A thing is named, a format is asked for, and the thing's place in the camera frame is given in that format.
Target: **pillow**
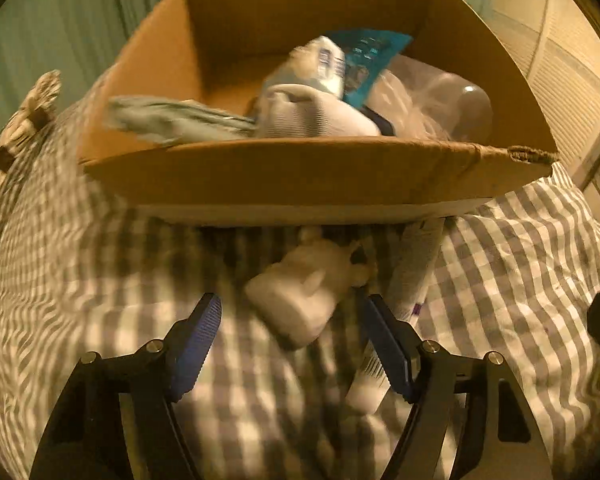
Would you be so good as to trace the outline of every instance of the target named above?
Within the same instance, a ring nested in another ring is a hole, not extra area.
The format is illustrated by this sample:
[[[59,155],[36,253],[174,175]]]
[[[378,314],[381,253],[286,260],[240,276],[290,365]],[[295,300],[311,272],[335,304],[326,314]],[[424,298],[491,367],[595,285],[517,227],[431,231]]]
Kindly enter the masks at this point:
[[[0,186],[16,157],[30,146],[29,141],[54,118],[54,102],[59,91],[58,70],[40,76],[0,132]]]

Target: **plastic bottle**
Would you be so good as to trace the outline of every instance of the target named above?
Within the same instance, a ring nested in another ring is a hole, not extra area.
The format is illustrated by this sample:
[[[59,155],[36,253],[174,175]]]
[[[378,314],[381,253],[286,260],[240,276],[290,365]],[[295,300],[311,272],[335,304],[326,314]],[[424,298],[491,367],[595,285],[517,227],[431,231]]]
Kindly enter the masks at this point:
[[[491,134],[491,102],[459,75],[406,56],[395,56],[376,80],[366,105],[404,139],[483,144]]]

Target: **open cardboard box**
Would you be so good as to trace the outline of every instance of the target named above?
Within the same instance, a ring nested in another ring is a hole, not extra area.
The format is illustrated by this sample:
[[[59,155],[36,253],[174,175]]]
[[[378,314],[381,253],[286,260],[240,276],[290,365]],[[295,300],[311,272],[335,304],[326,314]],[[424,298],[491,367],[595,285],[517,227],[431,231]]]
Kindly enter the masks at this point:
[[[357,27],[410,34],[404,54],[481,86],[493,108],[489,146],[351,137],[160,148],[103,126],[116,95],[245,114],[295,46]],[[162,0],[110,70],[78,156],[107,189],[167,220],[271,225],[461,214],[551,174],[556,152],[523,75],[462,0]]]

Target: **closet door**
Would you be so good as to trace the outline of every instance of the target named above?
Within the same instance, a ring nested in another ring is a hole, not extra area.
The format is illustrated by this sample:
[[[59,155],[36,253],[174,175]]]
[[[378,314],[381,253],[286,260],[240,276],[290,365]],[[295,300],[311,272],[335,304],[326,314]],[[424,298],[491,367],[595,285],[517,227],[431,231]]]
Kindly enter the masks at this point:
[[[600,39],[573,0],[491,0],[483,19],[528,79],[575,174],[600,134]]]

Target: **gray cloth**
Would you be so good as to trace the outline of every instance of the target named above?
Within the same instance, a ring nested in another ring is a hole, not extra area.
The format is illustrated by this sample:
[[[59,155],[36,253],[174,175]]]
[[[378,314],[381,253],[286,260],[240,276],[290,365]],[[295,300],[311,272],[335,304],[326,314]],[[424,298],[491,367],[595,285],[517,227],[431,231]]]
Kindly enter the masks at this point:
[[[254,134],[252,119],[196,101],[118,96],[109,100],[106,124],[163,146],[210,140],[244,140]]]
[[[258,100],[258,137],[369,137],[378,127],[335,95],[311,86],[279,84]]]
[[[32,141],[0,188],[0,461],[27,477],[82,352],[135,351],[187,316],[205,291],[224,307],[195,388],[175,406],[212,479],[379,478],[409,407],[389,393],[375,415],[344,409],[362,361],[353,296],[315,343],[279,345],[242,286],[294,246],[293,228],[196,229],[140,214],[76,164],[93,93]],[[402,226],[333,228],[358,238],[387,292]],[[586,311],[600,290],[600,225],[564,168],[445,222],[418,334],[450,352],[502,352],[521,382],[556,478],[599,444],[600,348]],[[450,466],[452,438],[443,450]]]

